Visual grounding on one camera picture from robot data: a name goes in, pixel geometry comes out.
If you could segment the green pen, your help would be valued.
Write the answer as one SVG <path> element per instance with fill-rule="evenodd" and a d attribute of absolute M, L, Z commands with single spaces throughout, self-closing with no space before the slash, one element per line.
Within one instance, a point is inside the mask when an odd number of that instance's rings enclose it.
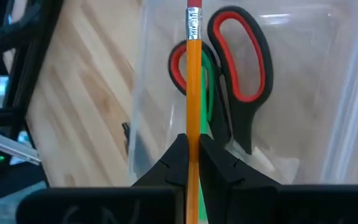
<path fill-rule="evenodd" d="M 211 134 L 209 122 L 212 119 L 214 100 L 214 67 L 210 56 L 202 51 L 201 54 L 201 117 L 200 133 Z"/>

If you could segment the black metal rig frame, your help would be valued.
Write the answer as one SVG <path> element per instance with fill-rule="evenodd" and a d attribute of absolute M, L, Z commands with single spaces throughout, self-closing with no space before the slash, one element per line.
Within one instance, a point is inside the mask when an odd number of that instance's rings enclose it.
<path fill-rule="evenodd" d="M 64 0 L 0 0 L 0 135 L 20 142 L 25 120 Z M 34 165 L 0 151 L 0 187 L 22 189 L 44 179 Z"/>

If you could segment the orange pencil red eraser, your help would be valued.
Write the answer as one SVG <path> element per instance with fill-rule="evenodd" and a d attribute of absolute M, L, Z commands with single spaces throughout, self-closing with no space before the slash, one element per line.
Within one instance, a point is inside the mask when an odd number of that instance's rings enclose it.
<path fill-rule="evenodd" d="M 201 116 L 202 0 L 186 6 L 186 135 L 189 142 L 186 224 L 199 220 L 199 138 Z"/>

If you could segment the scissors black red handles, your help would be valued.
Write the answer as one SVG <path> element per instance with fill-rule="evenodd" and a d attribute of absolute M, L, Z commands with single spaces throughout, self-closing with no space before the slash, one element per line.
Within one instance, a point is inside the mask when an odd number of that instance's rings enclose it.
<path fill-rule="evenodd" d="M 234 57 L 220 31 L 224 21 L 234 19 L 247 32 L 257 56 L 260 86 L 252 96 L 242 95 Z M 273 88 L 273 63 L 270 48 L 257 21 L 239 6 L 225 6 L 208 21 L 210 45 L 202 44 L 214 67 L 214 100 L 209 127 L 214 141 L 225 147 L 235 140 L 247 154 L 252 148 L 252 122 L 257 110 L 267 101 Z"/>

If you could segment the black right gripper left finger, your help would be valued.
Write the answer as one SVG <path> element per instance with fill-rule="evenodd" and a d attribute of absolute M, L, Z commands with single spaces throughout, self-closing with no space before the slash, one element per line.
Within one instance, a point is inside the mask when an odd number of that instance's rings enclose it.
<path fill-rule="evenodd" d="M 130 187 L 48 188 L 26 196 L 17 224 L 185 224 L 188 140 L 179 134 Z"/>

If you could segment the silver metal bar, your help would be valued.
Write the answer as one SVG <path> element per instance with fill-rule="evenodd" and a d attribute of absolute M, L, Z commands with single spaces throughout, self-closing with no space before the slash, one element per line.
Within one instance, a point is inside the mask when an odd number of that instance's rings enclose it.
<path fill-rule="evenodd" d="M 39 165 L 41 160 L 38 152 L 29 146 L 0 135 L 0 151 L 24 161 Z"/>

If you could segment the clear plastic supply box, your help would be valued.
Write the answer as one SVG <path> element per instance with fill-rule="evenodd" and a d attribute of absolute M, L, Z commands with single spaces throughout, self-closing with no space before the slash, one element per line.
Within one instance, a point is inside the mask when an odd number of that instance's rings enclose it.
<path fill-rule="evenodd" d="M 283 184 L 358 184 L 358 0 L 203 0 L 248 11 L 272 55 L 274 83 L 255 115 L 252 154 L 226 149 Z M 186 131 L 186 98 L 168 57 L 186 37 L 186 0 L 145 0 L 129 143 L 129 178 L 144 175 Z"/>

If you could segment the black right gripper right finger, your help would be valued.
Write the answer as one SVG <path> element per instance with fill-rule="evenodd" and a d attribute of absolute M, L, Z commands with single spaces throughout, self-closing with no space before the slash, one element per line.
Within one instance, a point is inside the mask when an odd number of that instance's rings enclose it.
<path fill-rule="evenodd" d="M 358 224 L 358 185 L 280 184 L 200 136 L 209 224 Z"/>

